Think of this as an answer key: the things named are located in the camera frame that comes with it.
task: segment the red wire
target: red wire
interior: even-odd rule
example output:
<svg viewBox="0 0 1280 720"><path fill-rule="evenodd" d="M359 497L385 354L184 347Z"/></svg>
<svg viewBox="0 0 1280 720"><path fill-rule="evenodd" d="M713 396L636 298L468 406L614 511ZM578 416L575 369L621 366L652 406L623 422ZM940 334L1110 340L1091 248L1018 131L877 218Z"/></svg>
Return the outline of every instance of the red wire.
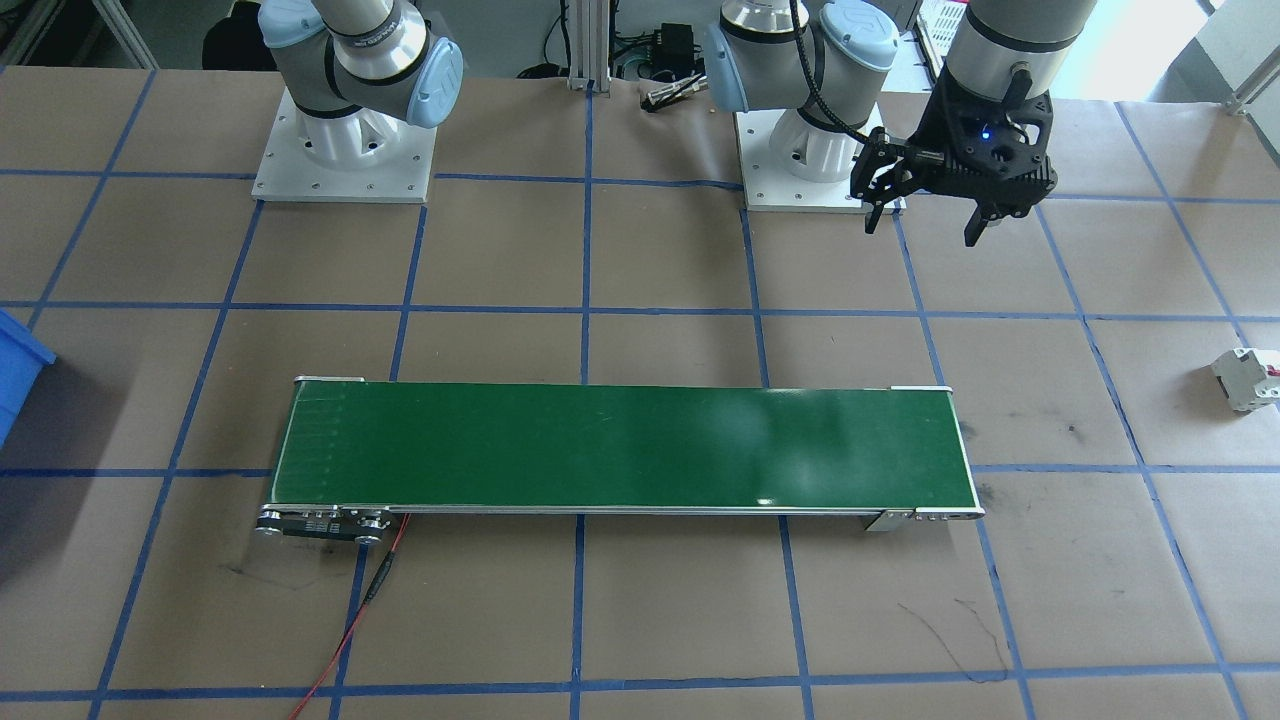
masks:
<svg viewBox="0 0 1280 720"><path fill-rule="evenodd" d="M396 539L392 541L392 547L390 550L387 551L388 555L396 552L396 550L399 547L399 541L401 538L404 537L404 528L408 527L408 518L410 518L408 515L404 515L401 519L399 530L396 532ZM325 666L324 673L320 673L320 676L316 678L316 683L311 685L311 689L307 691L307 694L302 696L302 700L298 701L298 705L293 707L293 712L289 714L288 720L297 720L298 715L302 714L302 708L306 707L308 702L311 702L311 698L315 697L316 692L320 689L320 685L324 684L325 678L329 676L329 673L333 673L333 666L338 664L338 659L342 656L343 648L346 648L347 643L351 642L351 637L356 633L356 625L360 624L360 619L365 616L365 610L367 609L369 609L367 601L360 603L360 609L356 610L356 616L351 619L351 625L347 625L347 632L342 635L342 642L338 643L338 650L333 651L333 657L329 659L329 665Z"/></svg>

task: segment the conveyor belt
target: conveyor belt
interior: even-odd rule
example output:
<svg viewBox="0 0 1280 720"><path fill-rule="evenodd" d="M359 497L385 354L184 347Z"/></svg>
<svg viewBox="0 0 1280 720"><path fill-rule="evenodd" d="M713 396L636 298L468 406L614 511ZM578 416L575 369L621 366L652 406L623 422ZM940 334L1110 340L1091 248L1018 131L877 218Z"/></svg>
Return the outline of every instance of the conveyor belt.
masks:
<svg viewBox="0 0 1280 720"><path fill-rule="evenodd" d="M297 382L262 510L367 542L387 512L983 515L947 388L321 378Z"/></svg>

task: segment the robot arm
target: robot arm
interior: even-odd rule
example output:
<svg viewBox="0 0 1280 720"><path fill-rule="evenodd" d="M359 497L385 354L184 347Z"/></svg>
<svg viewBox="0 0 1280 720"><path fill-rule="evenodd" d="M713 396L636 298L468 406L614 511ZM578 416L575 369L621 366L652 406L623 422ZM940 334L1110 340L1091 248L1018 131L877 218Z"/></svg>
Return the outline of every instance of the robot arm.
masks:
<svg viewBox="0 0 1280 720"><path fill-rule="evenodd" d="M818 22L794 0L726 0L709 32L707 72L726 110L797 109L792 132L773 136L797 136L803 119L805 140L782 155L814 146L822 133L828 145L831 136L849 138L827 160L846 161L849 195L870 205L867 232L887 204L927 190L977 202L964 233L973 246L988 224L1025 217L1057 184L1047 152L1048 86L1096 1L972 0L908 140L883 127L860 132L899 42L892 20L861 0L827 3ZM856 163L846 152L854 141L863 145ZM790 169L813 182L833 179L814 168Z"/></svg>
<svg viewBox="0 0 1280 720"><path fill-rule="evenodd" d="M899 140L878 127L858 158L850 193L873 206L867 232L886 202L927 190L975 201L964 231L973 247L988 224L1027 217L1053 190L1048 86L1094 3L969 4L915 132Z"/></svg>
<svg viewBox="0 0 1280 720"><path fill-rule="evenodd" d="M259 26L297 106L291 143L320 168L390 161L403 123L440 124L461 90L461 50L407 0L265 0Z"/></svg>

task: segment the floor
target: floor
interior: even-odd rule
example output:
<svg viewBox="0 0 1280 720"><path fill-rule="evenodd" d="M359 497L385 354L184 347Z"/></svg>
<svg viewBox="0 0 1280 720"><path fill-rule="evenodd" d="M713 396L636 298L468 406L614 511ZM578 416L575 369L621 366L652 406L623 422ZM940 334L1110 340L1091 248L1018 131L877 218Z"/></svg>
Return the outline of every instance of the floor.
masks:
<svg viewBox="0 0 1280 720"><path fill-rule="evenodd" d="M291 379L950 384L988 518L416 520L303 717L1280 717L1280 170L1060 101L1059 191L745 213L731 118L467 81L429 209L262 205L269 74L0 74L0 717L279 716L381 551L252 532ZM886 96L890 128L919 95Z"/></svg>

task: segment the circuit breaker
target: circuit breaker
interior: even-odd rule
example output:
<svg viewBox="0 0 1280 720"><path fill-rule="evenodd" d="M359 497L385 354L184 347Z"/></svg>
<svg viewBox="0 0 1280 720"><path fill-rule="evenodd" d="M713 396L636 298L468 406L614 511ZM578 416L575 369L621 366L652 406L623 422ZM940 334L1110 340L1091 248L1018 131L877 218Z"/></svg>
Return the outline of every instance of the circuit breaker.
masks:
<svg viewBox="0 0 1280 720"><path fill-rule="evenodd" d="M1211 368L1233 410L1249 413L1280 400L1280 351L1236 347Z"/></svg>

